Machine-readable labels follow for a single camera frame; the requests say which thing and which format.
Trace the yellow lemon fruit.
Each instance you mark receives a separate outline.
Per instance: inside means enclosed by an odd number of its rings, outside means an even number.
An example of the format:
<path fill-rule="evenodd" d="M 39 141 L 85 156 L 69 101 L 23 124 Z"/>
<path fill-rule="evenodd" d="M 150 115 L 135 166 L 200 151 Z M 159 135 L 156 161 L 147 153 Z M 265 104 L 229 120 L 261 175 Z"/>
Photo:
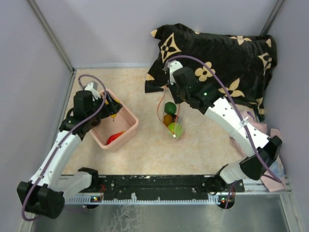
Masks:
<path fill-rule="evenodd" d="M 114 114 L 110 114 L 110 117 L 114 120 L 122 108 L 122 104 L 118 99 L 110 98 L 109 100 L 105 101 L 105 104 L 110 107 L 110 110 L 114 112 Z"/>

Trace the pink plastic bin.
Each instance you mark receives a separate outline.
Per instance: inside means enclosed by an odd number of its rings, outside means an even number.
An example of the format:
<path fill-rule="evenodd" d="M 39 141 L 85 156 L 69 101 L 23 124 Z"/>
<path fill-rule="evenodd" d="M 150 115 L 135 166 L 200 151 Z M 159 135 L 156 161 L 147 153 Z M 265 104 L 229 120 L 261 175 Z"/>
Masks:
<path fill-rule="evenodd" d="M 90 130 L 90 134 L 102 149 L 110 152 L 116 152 L 137 134 L 139 120 L 124 104 L 124 102 L 115 95 L 115 93 L 113 93 L 110 89 L 107 91 L 111 93 L 115 99 L 118 99 L 123 107 L 114 120 L 111 117 L 102 119 L 98 126 Z M 111 135 L 121 131 L 125 131 L 125 133 L 109 145 L 106 145 L 106 142 Z"/>

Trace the dark green avocado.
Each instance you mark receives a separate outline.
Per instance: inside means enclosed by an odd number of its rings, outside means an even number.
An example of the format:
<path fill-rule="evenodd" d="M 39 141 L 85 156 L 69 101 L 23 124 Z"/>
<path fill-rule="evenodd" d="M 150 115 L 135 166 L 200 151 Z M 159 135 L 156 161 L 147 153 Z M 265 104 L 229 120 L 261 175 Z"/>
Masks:
<path fill-rule="evenodd" d="M 173 115 L 177 112 L 177 106 L 173 102 L 167 102 L 164 105 L 164 112 Z"/>

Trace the clear zip top bag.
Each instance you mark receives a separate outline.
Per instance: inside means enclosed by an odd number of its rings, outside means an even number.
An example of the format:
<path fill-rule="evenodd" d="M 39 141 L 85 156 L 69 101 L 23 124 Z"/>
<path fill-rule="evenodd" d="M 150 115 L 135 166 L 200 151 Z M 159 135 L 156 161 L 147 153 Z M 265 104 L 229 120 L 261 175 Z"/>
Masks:
<path fill-rule="evenodd" d="M 184 134 L 183 116 L 180 104 L 176 104 L 167 86 L 163 87 L 156 115 L 165 132 L 174 140 L 179 140 Z"/>

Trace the brown kiwi fruit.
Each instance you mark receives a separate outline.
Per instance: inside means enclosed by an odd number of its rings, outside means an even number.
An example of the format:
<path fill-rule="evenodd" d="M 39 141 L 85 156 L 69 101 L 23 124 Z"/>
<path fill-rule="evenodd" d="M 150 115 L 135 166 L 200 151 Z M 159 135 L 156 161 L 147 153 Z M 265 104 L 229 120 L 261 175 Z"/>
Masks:
<path fill-rule="evenodd" d="M 173 123 L 173 121 L 172 121 L 172 116 L 171 116 L 170 114 L 164 115 L 164 117 L 163 117 L 163 123 L 164 123 L 166 126 L 169 126 L 171 123 Z"/>

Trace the light green apple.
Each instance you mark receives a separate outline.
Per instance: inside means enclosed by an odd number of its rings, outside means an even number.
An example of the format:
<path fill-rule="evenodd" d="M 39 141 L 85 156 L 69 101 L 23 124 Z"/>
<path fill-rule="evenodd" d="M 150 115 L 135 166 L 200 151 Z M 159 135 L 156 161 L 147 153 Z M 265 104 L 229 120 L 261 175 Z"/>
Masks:
<path fill-rule="evenodd" d="M 180 123 L 173 122 L 168 126 L 168 129 L 172 132 L 172 134 L 174 134 L 175 131 L 183 130 L 183 127 Z"/>

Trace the red apple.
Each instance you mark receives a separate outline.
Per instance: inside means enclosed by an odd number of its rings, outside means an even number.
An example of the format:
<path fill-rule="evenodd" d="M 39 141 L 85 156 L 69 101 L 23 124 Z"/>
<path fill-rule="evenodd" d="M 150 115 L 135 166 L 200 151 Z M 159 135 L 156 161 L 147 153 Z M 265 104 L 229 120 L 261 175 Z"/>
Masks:
<path fill-rule="evenodd" d="M 182 136 L 183 136 L 183 130 L 176 130 L 176 131 L 174 132 L 174 135 L 175 135 L 175 139 L 180 139 L 180 138 L 182 138 Z"/>

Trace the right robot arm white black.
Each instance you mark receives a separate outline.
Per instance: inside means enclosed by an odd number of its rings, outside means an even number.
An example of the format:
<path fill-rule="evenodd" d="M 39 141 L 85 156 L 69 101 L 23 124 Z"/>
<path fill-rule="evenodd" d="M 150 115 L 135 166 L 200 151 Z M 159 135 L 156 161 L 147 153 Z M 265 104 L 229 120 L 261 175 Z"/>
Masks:
<path fill-rule="evenodd" d="M 219 124 L 246 155 L 243 160 L 228 164 L 217 173 L 216 187 L 227 191 L 235 181 L 245 178 L 259 180 L 276 161 L 282 140 L 260 132 L 213 86 L 201 87 L 192 69 L 175 62 L 169 68 L 169 77 L 176 97 Z"/>

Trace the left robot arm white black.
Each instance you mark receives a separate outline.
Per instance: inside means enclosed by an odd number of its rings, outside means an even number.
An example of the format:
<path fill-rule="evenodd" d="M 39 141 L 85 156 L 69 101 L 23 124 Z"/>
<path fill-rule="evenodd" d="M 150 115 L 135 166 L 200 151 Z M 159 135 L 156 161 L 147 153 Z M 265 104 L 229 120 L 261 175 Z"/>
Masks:
<path fill-rule="evenodd" d="M 28 182 L 20 182 L 17 193 L 22 203 L 22 218 L 33 213 L 51 219 L 62 212 L 65 200 L 85 189 L 94 192 L 100 187 L 98 171 L 80 168 L 65 184 L 60 185 L 61 174 L 85 135 L 102 119 L 115 116 L 122 104 L 108 91 L 100 95 L 96 90 L 75 93 L 73 107 L 61 123 L 56 141 L 38 171 Z"/>

